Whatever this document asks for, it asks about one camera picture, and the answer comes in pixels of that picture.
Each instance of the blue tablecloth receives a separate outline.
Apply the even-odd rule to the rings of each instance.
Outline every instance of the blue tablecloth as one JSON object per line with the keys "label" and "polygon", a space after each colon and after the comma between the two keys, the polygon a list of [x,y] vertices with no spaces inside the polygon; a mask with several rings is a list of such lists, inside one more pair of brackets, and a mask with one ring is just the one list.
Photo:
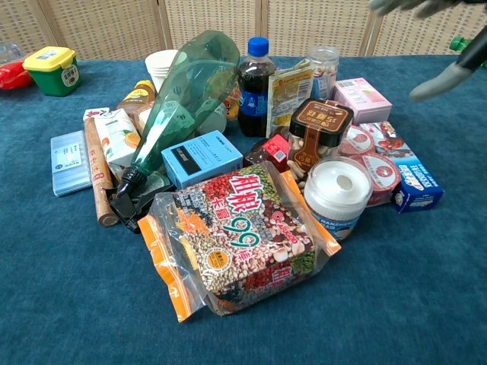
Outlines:
{"label": "blue tablecloth", "polygon": [[[298,59],[275,59],[282,67]],[[141,236],[99,226],[90,189],[53,195],[49,140],[82,129],[148,78],[143,61],[80,62],[64,98],[0,101],[2,363],[485,363],[487,69],[442,97],[408,92],[454,58],[347,58],[393,104],[390,121],[446,192],[432,211],[369,208],[315,278],[219,317],[176,320]],[[243,152],[252,141],[237,126]]]}

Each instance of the bag of mixed grains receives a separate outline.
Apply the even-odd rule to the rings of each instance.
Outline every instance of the bag of mixed grains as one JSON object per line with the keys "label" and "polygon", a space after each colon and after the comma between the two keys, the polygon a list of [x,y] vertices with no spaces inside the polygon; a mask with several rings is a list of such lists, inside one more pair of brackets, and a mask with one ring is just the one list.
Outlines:
{"label": "bag of mixed grains", "polygon": [[316,274],[339,249],[268,161],[157,194],[139,226],[180,322],[204,306],[243,309]]}

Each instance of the wicker screen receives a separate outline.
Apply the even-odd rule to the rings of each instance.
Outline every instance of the wicker screen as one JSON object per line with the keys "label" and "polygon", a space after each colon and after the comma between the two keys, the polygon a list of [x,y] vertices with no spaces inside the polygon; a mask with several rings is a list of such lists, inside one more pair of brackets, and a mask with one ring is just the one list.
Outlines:
{"label": "wicker screen", "polygon": [[269,0],[271,54],[305,56],[311,46],[334,46],[357,56],[369,0]]}
{"label": "wicker screen", "polygon": [[204,30],[220,30],[244,55],[248,39],[256,35],[255,0],[165,0],[165,5],[175,49]]}
{"label": "wicker screen", "polygon": [[44,0],[80,59],[141,59],[161,50],[154,0]]}
{"label": "wicker screen", "polygon": [[453,37],[471,39],[484,26],[483,5],[458,5],[427,19],[414,18],[412,11],[395,11],[382,20],[371,54],[453,54],[448,49]]}
{"label": "wicker screen", "polygon": [[36,14],[39,8],[30,1],[2,0],[0,6],[0,42],[11,40],[24,52],[33,52],[52,40],[52,35],[49,37],[41,27],[43,17]]}

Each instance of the pink box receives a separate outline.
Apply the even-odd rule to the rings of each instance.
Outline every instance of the pink box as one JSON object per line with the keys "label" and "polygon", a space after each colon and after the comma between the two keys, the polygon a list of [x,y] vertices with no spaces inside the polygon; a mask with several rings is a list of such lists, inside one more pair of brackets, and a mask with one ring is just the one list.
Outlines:
{"label": "pink box", "polygon": [[333,99],[353,110],[353,124],[388,120],[393,106],[364,78],[337,81]]}

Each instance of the blue box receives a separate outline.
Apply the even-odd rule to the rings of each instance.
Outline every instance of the blue box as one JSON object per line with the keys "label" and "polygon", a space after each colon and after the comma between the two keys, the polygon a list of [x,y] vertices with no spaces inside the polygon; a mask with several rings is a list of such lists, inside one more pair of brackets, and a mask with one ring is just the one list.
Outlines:
{"label": "blue box", "polygon": [[372,134],[375,151],[391,159],[401,172],[401,183],[394,189],[391,201],[397,211],[432,209],[444,190],[394,127],[389,122],[361,124],[359,127]]}
{"label": "blue box", "polygon": [[243,156],[219,131],[190,139],[162,151],[169,180],[178,188],[242,168]]}

